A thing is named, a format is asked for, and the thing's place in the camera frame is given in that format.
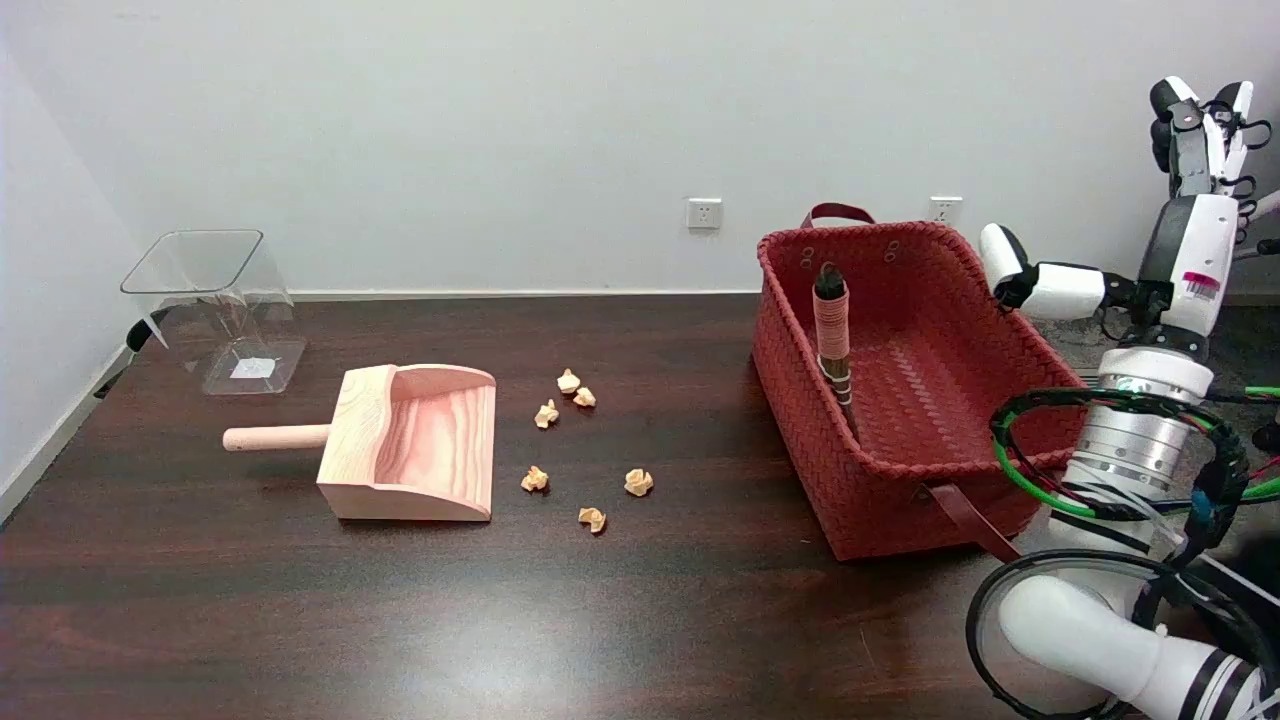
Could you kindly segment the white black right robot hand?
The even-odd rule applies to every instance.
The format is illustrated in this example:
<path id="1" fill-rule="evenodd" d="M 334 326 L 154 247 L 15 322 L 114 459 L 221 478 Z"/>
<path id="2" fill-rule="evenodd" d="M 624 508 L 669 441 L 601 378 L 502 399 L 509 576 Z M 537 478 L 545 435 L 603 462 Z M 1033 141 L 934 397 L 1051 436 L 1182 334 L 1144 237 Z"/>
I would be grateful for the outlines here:
<path id="1" fill-rule="evenodd" d="M 1208 100 L 1176 76 L 1157 82 L 1149 91 L 1149 141 L 1167 177 L 1167 201 L 1135 277 L 1033 263 L 1007 227 L 991 223 L 980 232 L 978 250 L 998 305 L 1057 322 L 1102 316 L 1116 307 L 1129 319 L 1120 345 L 1203 354 L 1238 246 L 1261 210 L 1252 196 L 1254 177 L 1243 167 L 1249 152 L 1267 146 L 1272 127 L 1249 118 L 1253 95 L 1249 81 L 1226 85 Z"/>

